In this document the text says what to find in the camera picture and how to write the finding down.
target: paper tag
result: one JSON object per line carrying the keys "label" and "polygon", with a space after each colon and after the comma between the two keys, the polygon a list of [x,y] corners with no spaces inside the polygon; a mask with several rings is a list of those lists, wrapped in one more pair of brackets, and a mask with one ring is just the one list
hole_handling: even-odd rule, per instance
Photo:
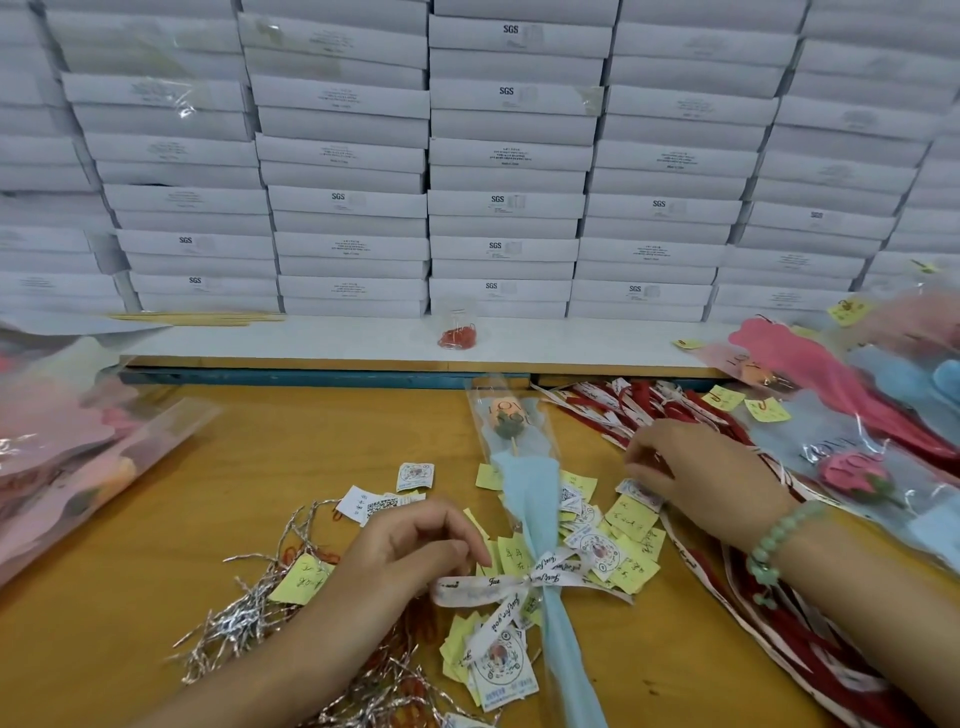
{"label": "paper tag", "polygon": [[333,572],[333,566],[319,561],[308,553],[300,556],[287,571],[287,575],[267,597],[284,604],[305,605]]}
{"label": "paper tag", "polygon": [[580,491],[580,495],[584,497],[584,500],[587,501],[593,498],[593,492],[597,489],[597,479],[595,477],[584,477],[583,475],[575,475],[567,471],[560,471],[560,482],[576,488]]}
{"label": "paper tag", "polygon": [[477,470],[476,487],[488,491],[502,491],[503,475],[493,465],[480,463],[480,468]]}
{"label": "paper tag", "polygon": [[793,417],[783,409],[783,405],[771,397],[768,400],[746,400],[744,404],[754,419],[761,423],[785,423]]}
{"label": "paper tag", "polygon": [[433,463],[403,463],[396,476],[396,491],[433,488]]}
{"label": "paper tag", "polygon": [[623,562],[623,554],[617,545],[591,525],[585,525],[564,539],[564,543],[575,548],[590,559],[592,571],[607,581]]}
{"label": "paper tag", "polygon": [[654,513],[659,513],[663,508],[664,499],[662,496],[651,493],[629,477],[620,481],[620,484],[616,486],[616,492],[623,496],[629,496],[639,503],[643,503],[643,505]]}
{"label": "paper tag", "polygon": [[522,633],[514,627],[503,630],[470,668],[480,692],[484,713],[532,695],[540,689]]}
{"label": "paper tag", "polygon": [[872,303],[861,299],[845,299],[827,309],[830,318],[841,327],[851,327],[874,309]]}
{"label": "paper tag", "polygon": [[719,384],[703,396],[704,402],[724,412],[733,412],[745,399],[747,396],[742,392],[734,392],[733,389],[721,387]]}
{"label": "paper tag", "polygon": [[643,537],[654,527],[657,518],[656,512],[629,496],[620,496],[605,516],[607,523],[620,529],[637,543],[643,541]]}

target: yellow sticky note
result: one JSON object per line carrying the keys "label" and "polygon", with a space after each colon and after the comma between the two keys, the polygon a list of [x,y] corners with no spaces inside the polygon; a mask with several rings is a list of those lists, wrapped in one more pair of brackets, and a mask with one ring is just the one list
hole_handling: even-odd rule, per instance
{"label": "yellow sticky note", "polygon": [[747,396],[743,392],[734,392],[733,389],[721,387],[719,384],[703,397],[704,402],[724,412],[733,412],[745,399]]}
{"label": "yellow sticky note", "polygon": [[480,531],[480,535],[483,536],[484,541],[489,541],[490,534],[487,533],[486,530],[484,530],[484,527],[482,525],[480,525],[480,521],[476,519],[476,517],[473,515],[473,512],[469,508],[464,508],[464,514],[466,514],[467,518],[470,519],[470,522],[472,522],[473,525],[477,527],[477,530]]}
{"label": "yellow sticky note", "polygon": [[639,543],[654,527],[659,517],[643,503],[629,496],[620,496],[604,518],[611,526],[623,531],[628,538]]}
{"label": "yellow sticky note", "polygon": [[793,419],[790,413],[783,409],[783,405],[772,397],[763,401],[746,400],[744,404],[759,423],[785,423]]}
{"label": "yellow sticky note", "polygon": [[580,495],[583,496],[587,502],[593,498],[593,491],[597,489],[597,479],[595,477],[584,477],[583,475],[560,471],[560,480],[571,488],[576,488],[580,491]]}
{"label": "yellow sticky note", "polygon": [[666,531],[659,528],[651,528],[650,533],[643,537],[640,542],[640,548],[647,556],[654,561],[660,560],[660,552],[663,550],[663,542],[666,540]]}
{"label": "yellow sticky note", "polygon": [[686,349],[688,352],[694,349],[702,349],[706,344],[700,341],[699,339],[677,339],[673,342],[675,347],[680,347],[681,349]]}
{"label": "yellow sticky note", "polygon": [[503,572],[511,576],[523,576],[533,567],[533,557],[523,543],[522,534],[516,534],[512,539],[499,538],[496,540],[500,551],[500,565]]}
{"label": "yellow sticky note", "polygon": [[476,486],[488,491],[502,491],[503,475],[493,465],[480,463],[480,468],[477,470]]}
{"label": "yellow sticky note", "polygon": [[841,327],[851,327],[874,309],[871,303],[849,298],[827,309],[830,318]]}
{"label": "yellow sticky note", "polygon": [[306,604],[324,585],[332,571],[331,565],[304,553],[267,598],[284,604]]}

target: white ribbon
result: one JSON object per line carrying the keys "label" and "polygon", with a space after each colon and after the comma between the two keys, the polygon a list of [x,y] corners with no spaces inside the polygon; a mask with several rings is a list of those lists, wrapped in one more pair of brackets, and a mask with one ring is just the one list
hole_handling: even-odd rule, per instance
{"label": "white ribbon", "polygon": [[[581,560],[570,562],[572,556]],[[525,576],[462,576],[437,579],[430,587],[430,596],[441,607],[479,607],[500,602],[491,617],[467,640],[462,665],[471,665],[496,642],[504,628],[520,617],[520,610],[531,589],[536,587],[586,587],[616,596],[628,604],[629,595],[615,592],[587,579],[592,562],[572,548],[560,546],[543,554],[533,570]]]}

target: left hand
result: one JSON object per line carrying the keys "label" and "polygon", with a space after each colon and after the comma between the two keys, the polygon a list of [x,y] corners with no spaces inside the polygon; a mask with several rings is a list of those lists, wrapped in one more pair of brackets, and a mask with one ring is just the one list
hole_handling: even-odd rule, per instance
{"label": "left hand", "polygon": [[442,576],[471,574],[476,562],[491,565],[487,545],[449,500],[381,511],[317,595],[270,642],[285,642],[297,664],[324,674],[333,694],[319,710],[363,666],[412,598]]}

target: handwritten note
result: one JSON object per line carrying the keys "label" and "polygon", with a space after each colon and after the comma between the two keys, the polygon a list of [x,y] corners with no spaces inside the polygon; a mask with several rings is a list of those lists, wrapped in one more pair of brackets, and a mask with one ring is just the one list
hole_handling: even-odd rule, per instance
{"label": "handwritten note", "polygon": [[719,384],[704,395],[704,402],[724,412],[733,412],[745,399],[747,396],[742,392],[734,392]]}
{"label": "handwritten note", "polygon": [[620,496],[604,518],[611,526],[639,543],[654,527],[659,516],[631,497]]}
{"label": "handwritten note", "polygon": [[476,487],[487,491],[502,491],[503,475],[493,465],[480,463],[480,468],[477,469]]}
{"label": "handwritten note", "polygon": [[593,491],[597,489],[597,479],[595,477],[584,477],[583,475],[560,471],[560,480],[580,491],[580,495],[584,497],[584,500],[593,498]]}
{"label": "handwritten note", "polygon": [[331,565],[304,553],[267,598],[283,604],[305,605],[326,583],[332,572]]}
{"label": "handwritten note", "polygon": [[763,401],[746,400],[744,404],[747,405],[747,409],[754,416],[754,419],[760,423],[785,423],[787,420],[793,419],[790,413],[783,408],[783,405],[773,397]]}

